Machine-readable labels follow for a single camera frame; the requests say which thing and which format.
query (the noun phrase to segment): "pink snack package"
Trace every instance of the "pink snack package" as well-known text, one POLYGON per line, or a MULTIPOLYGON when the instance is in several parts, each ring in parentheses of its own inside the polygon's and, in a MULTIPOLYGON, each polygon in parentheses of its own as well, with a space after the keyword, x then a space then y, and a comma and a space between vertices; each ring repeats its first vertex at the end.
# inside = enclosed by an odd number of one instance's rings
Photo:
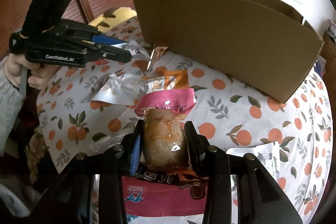
POLYGON ((146 108, 170 109, 175 114, 186 114, 196 104, 194 89, 160 90, 144 95, 134 109, 142 117, 146 108))

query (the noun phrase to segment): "white printed logo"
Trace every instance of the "white printed logo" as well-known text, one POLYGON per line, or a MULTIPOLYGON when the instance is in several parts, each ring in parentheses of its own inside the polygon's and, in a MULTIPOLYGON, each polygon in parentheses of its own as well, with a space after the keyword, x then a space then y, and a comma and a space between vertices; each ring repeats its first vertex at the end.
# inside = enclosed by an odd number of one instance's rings
POLYGON ((51 56, 51 55, 46 55, 45 56, 46 59, 57 59, 57 60, 64 60, 64 61, 71 61, 73 62, 75 59, 74 58, 68 58, 68 57, 62 57, 62 56, 51 56))

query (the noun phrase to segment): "human hand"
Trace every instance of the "human hand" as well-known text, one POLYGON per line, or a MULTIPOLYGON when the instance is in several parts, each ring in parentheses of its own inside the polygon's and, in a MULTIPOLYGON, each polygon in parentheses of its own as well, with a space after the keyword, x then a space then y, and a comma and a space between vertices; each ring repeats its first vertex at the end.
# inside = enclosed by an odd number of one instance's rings
POLYGON ((51 77, 60 69, 60 66, 35 64, 27 61, 24 55, 9 54, 4 64, 4 73, 8 80, 16 87, 20 86, 21 66, 31 70, 32 76, 28 84, 32 88, 41 89, 51 77))

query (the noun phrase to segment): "person's arm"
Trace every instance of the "person's arm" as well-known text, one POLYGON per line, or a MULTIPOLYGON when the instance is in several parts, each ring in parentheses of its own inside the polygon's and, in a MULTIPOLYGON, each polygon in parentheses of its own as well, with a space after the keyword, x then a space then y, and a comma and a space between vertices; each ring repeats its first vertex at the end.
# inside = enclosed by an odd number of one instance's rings
POLYGON ((5 60, 3 69, 0 70, 0 156, 4 153, 4 147, 10 134, 16 116, 21 110, 23 96, 18 87, 20 85, 21 66, 31 70, 32 76, 28 78, 28 84, 36 89, 41 89, 48 83, 59 66, 45 65, 28 62, 24 55, 9 54, 5 60))

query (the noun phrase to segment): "silver bolt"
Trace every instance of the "silver bolt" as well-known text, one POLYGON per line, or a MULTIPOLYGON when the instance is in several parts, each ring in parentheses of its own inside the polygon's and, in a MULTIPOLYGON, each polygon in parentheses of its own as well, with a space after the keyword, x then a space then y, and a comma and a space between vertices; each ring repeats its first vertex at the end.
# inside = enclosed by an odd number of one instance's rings
POLYGON ((216 152, 218 150, 218 147, 217 146, 214 146, 214 145, 209 145, 208 146, 208 150, 210 152, 216 152))
POLYGON ((123 149, 124 149, 124 147, 121 144, 116 144, 116 145, 113 146, 114 151, 121 151, 123 149))
POLYGON ((85 156, 86 156, 85 153, 80 152, 75 156, 75 158, 76 158, 76 160, 82 160, 82 159, 85 158, 85 156))
POLYGON ((246 157, 248 160, 254 160, 254 159, 255 159, 255 156, 254 156, 252 153, 246 153, 246 154, 245 154, 245 157, 246 157))

